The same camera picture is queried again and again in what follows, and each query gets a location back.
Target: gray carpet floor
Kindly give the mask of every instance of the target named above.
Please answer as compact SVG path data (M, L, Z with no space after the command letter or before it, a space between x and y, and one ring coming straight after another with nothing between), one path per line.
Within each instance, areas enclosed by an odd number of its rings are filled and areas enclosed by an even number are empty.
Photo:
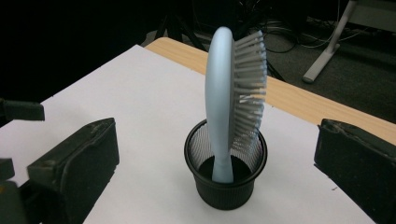
M396 123L396 35L351 27L345 29L341 47L312 84L303 82L302 77L327 47L323 40L331 36L332 27L309 22L296 37L285 27L267 25L264 44L268 62L290 85ZM210 35L197 35L209 49ZM142 46L154 36L155 32L148 33ZM192 45L186 36L183 42Z

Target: black object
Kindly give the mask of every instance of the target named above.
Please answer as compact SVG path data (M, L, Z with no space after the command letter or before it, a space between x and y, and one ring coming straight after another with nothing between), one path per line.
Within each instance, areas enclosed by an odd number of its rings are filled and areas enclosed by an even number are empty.
M119 162L115 120L85 125L27 167L19 194L13 182L1 182L0 223L83 223Z
M6 101L0 98L0 117L6 120L44 120L44 106L36 102Z
M396 223L396 146L331 119L320 126L315 165L374 222Z
M206 120L198 123L189 133L184 156L201 198L220 210L233 210L245 204L254 189L254 180L267 161L267 146L260 133L255 147L245 153L231 148L234 182L221 184L212 181L213 153L210 149Z
M10 179L15 175L12 159L0 158L0 181Z

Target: black pen holder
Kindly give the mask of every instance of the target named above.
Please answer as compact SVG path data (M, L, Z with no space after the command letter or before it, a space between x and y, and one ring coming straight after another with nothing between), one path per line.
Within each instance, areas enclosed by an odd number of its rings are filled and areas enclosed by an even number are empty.
M254 180L267 161L267 146L259 132L256 143L249 150L231 148L233 183L212 181L214 155L210 149L206 120L189 133L184 156L201 198L220 210L233 210L245 204L253 193Z

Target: wooden table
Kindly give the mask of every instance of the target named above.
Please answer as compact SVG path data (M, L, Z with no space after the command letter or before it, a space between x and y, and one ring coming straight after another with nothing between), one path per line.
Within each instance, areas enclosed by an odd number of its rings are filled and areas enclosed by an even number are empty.
M205 74L207 53L168 37L146 46L157 54ZM346 105L268 77L266 102L300 119L320 124L323 119L335 119L358 126L396 145L396 124L368 115Z

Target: hairbrush handle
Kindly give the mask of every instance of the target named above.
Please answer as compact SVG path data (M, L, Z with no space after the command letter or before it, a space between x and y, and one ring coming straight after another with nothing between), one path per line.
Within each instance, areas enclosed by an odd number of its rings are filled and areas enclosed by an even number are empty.
M210 146L215 155L212 180L233 183L230 154L233 35L219 28L210 44L205 76L205 109Z

